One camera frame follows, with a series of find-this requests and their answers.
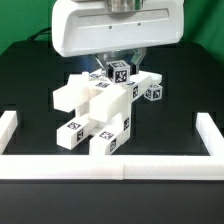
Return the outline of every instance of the rectangular white block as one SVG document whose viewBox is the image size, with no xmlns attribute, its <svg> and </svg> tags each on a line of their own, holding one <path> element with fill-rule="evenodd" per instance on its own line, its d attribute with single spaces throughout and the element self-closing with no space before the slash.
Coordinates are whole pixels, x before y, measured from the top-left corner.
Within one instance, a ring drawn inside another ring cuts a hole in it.
<svg viewBox="0 0 224 224">
<path fill-rule="evenodd" d="M 54 109 L 71 112 L 76 107 L 89 100 L 89 89 L 87 86 L 66 85 L 53 92 Z"/>
<path fill-rule="evenodd" d="M 107 122 L 128 106 L 128 92 L 114 86 L 90 100 L 90 118 Z"/>
<path fill-rule="evenodd" d="M 71 150 L 89 136 L 95 126 L 96 121 L 88 115 L 75 117 L 57 130 L 57 144 Z"/>
<path fill-rule="evenodd" d="M 122 131 L 120 127 L 107 125 L 90 140 L 89 155 L 111 155 L 122 144 Z"/>
<path fill-rule="evenodd" d="M 88 87 L 90 92 L 90 99 L 92 99 L 101 94 L 102 92 L 108 91 L 111 88 L 113 88 L 113 84 L 111 83 L 111 81 L 107 79 L 104 80 L 94 79 L 92 81 L 89 81 Z"/>
<path fill-rule="evenodd" d="M 17 125 L 16 111 L 5 111 L 0 118 L 0 154 L 3 153 Z"/>
</svg>

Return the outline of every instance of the black surface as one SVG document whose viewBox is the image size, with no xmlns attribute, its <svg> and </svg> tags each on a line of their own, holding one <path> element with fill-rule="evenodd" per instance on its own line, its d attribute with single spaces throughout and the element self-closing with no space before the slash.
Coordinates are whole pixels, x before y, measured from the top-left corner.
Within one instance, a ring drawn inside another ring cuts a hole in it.
<svg viewBox="0 0 224 224">
<path fill-rule="evenodd" d="M 0 111 L 16 110 L 19 127 L 4 154 L 88 154 L 56 145 L 56 129 L 75 115 L 53 109 L 52 91 L 69 74 L 98 68 L 91 56 L 62 58 L 47 42 L 18 42 L 0 57 Z M 148 49 L 143 71 L 163 75 L 163 99 L 133 104 L 132 137 L 115 154 L 208 155 L 195 128 L 197 112 L 224 127 L 224 69 L 196 44 Z"/>
<path fill-rule="evenodd" d="M 55 146 L 55 129 L 74 114 L 54 111 L 51 94 L 71 72 L 95 67 L 45 42 L 13 44 L 0 57 L 0 111 L 16 109 L 19 127 L 5 153 L 87 153 L 88 145 Z M 206 155 L 195 115 L 210 112 L 223 130 L 223 68 L 200 46 L 181 44 L 149 49 L 141 69 L 163 75 L 163 100 L 134 104 L 133 138 L 117 153 Z M 0 223 L 223 222 L 223 181 L 0 181 Z"/>
</svg>

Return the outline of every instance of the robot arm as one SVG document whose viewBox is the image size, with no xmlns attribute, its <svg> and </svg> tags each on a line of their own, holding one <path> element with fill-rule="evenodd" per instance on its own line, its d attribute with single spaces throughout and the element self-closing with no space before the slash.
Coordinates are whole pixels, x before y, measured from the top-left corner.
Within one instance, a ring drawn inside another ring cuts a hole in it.
<svg viewBox="0 0 224 224">
<path fill-rule="evenodd" d="M 183 0 L 58 0 L 52 33 L 64 57 L 176 43 Z"/>
</svg>

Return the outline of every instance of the white block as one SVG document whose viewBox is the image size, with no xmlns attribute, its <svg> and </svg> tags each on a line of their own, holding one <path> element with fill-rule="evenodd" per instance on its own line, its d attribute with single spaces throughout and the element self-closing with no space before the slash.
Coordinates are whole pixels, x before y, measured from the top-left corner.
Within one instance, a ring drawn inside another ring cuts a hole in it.
<svg viewBox="0 0 224 224">
<path fill-rule="evenodd" d="M 126 111 L 117 114 L 109 122 L 109 124 L 121 127 L 121 129 L 123 130 L 119 136 L 122 145 L 131 136 L 131 106 L 132 104 L 129 104 L 128 107 L 126 108 Z"/>
<path fill-rule="evenodd" d="M 144 97 L 150 101 L 156 101 L 162 99 L 163 87 L 160 85 L 151 85 L 146 90 Z"/>
<path fill-rule="evenodd" d="M 76 107 L 89 100 L 87 86 L 66 85 L 53 92 L 54 108 L 64 112 L 71 112 Z"/>
<path fill-rule="evenodd" d="M 5 111 L 0 118 L 0 154 L 3 153 L 17 125 L 16 111 Z"/>
<path fill-rule="evenodd" d="M 102 80 L 105 81 L 105 76 L 102 76 L 102 69 L 98 69 L 92 73 L 89 74 L 89 80 Z"/>
<path fill-rule="evenodd" d="M 111 155 L 121 145 L 122 131 L 116 125 L 107 125 L 90 140 L 89 155 Z"/>
<path fill-rule="evenodd" d="M 90 118 L 107 122 L 128 107 L 127 90 L 114 86 L 90 100 Z"/>
<path fill-rule="evenodd" d="M 57 130 L 57 144 L 73 149 L 89 136 L 89 132 L 96 126 L 96 121 L 88 118 L 88 114 L 75 117 Z"/>
<path fill-rule="evenodd" d="M 82 105 L 75 108 L 75 116 L 81 117 L 82 115 L 89 113 L 89 102 L 85 102 Z"/>
<path fill-rule="evenodd" d="M 89 92 L 90 92 L 90 99 L 98 96 L 100 93 L 105 92 L 113 88 L 113 83 L 108 79 L 104 80 L 92 80 L 89 81 L 88 84 Z"/>
<path fill-rule="evenodd" d="M 147 72 L 140 71 L 138 75 L 132 75 L 130 83 L 124 86 L 128 90 L 129 102 L 132 103 L 143 95 L 151 83 L 151 76 Z"/>
<path fill-rule="evenodd" d="M 74 88 L 79 86 L 85 86 L 89 81 L 89 72 L 82 72 L 82 74 L 71 74 L 68 78 L 67 85 L 71 85 Z"/>
</svg>

